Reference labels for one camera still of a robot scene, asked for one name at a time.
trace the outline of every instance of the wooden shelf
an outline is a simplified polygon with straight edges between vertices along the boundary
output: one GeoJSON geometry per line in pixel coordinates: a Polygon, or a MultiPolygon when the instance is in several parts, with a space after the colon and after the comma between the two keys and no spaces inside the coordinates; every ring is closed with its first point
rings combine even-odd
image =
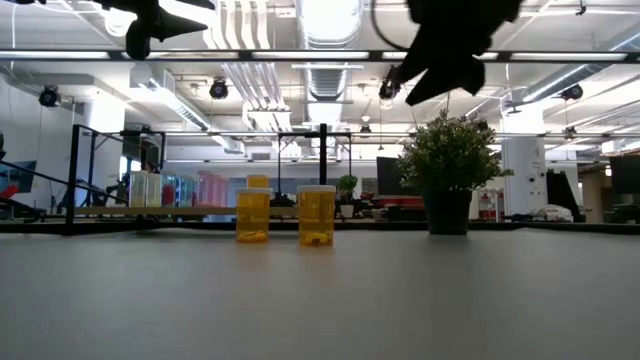
{"type": "MultiPolygon", "coordinates": [[[[192,208],[141,208],[141,207],[81,207],[76,215],[235,215],[234,207],[192,207],[192,208]]],[[[292,207],[270,208],[274,216],[296,216],[298,209],[292,207]]]]}

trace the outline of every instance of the small potted plant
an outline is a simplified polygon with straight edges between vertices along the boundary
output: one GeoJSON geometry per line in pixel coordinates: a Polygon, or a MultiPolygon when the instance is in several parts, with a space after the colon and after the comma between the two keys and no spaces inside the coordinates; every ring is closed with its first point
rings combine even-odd
{"type": "Polygon", "coordinates": [[[358,178],[354,175],[343,175],[338,180],[338,191],[344,204],[340,205],[340,213],[345,218],[353,217],[353,190],[358,185],[358,178]]]}
{"type": "Polygon", "coordinates": [[[486,122],[449,117],[446,110],[416,129],[398,170],[401,184],[423,196],[430,233],[466,234],[472,191],[494,177],[513,175],[488,147],[494,136],[486,122]]]}

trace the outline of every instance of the black plant pot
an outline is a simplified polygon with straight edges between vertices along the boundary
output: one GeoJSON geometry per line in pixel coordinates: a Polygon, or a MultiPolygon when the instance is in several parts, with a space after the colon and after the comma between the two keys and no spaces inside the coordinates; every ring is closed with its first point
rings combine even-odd
{"type": "Polygon", "coordinates": [[[427,191],[424,206],[431,234],[464,235],[469,226],[471,191],[427,191]]]}

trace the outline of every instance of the gray table surface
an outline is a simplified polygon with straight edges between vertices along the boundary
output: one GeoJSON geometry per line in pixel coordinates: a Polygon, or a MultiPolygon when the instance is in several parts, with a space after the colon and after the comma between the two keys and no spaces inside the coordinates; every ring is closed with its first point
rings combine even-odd
{"type": "Polygon", "coordinates": [[[640,239],[0,235],[0,359],[640,359],[640,239]]]}

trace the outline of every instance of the ceiling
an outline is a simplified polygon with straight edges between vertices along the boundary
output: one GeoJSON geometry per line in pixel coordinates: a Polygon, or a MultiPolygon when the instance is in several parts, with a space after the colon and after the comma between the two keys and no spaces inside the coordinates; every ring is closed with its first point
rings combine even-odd
{"type": "MultiPolygon", "coordinates": [[[[583,16],[575,16],[577,0],[526,0],[521,17],[513,24],[505,24],[493,37],[493,48],[497,50],[602,50],[615,42],[622,33],[637,28],[640,33],[640,2],[637,0],[590,0],[583,16]]],[[[295,3],[276,0],[268,2],[268,33],[271,47],[275,49],[300,48],[296,29],[295,3]]],[[[408,18],[403,1],[380,0],[377,17],[382,31],[391,40],[410,44],[416,26],[408,18]]],[[[18,6],[0,1],[0,48],[8,49],[123,49],[124,38],[112,37],[105,31],[104,17],[91,13],[95,9],[83,3],[61,3],[50,1],[48,10],[42,6],[18,6]]],[[[370,8],[366,5],[360,36],[356,49],[387,49],[375,34],[370,21],[370,8]]],[[[154,42],[154,50],[161,49],[206,49],[199,33],[183,35],[154,42]]],[[[413,108],[404,104],[401,93],[391,109],[380,108],[377,92],[381,78],[388,70],[388,64],[364,63],[361,69],[349,74],[348,90],[344,101],[341,127],[352,130],[362,125],[362,116],[371,118],[372,124],[382,124],[387,132],[409,131],[416,123],[426,123],[448,106],[454,115],[463,115],[480,104],[483,117],[491,125],[498,127],[500,111],[499,97],[508,94],[509,88],[531,86],[553,74],[566,65],[550,64],[504,64],[486,65],[486,86],[471,97],[462,90],[431,99],[413,108]]],[[[136,100],[129,89],[129,71],[133,63],[61,63],[61,62],[16,62],[13,74],[27,76],[44,74],[89,74],[125,97],[136,100]]],[[[223,130],[243,129],[240,116],[243,100],[230,87],[230,95],[225,100],[212,100],[208,95],[213,78],[225,76],[218,63],[152,63],[154,73],[167,70],[177,80],[177,91],[197,109],[210,117],[223,130]]],[[[640,82],[636,76],[640,67],[634,65],[614,65],[580,82],[584,96],[579,101],[565,104],[559,99],[543,100],[544,121],[548,131],[561,131],[568,124],[602,116],[612,109],[630,104],[640,99],[640,82]]],[[[276,73],[286,104],[291,108],[292,124],[301,124],[306,118],[306,93],[304,78],[300,70],[291,68],[289,63],[276,63],[276,73]]],[[[159,130],[193,130],[173,111],[163,104],[139,102],[136,111],[131,111],[131,119],[146,122],[159,130]]],[[[640,111],[628,111],[621,116],[612,116],[585,129],[602,132],[624,127],[634,129],[640,125],[640,111]]]]}

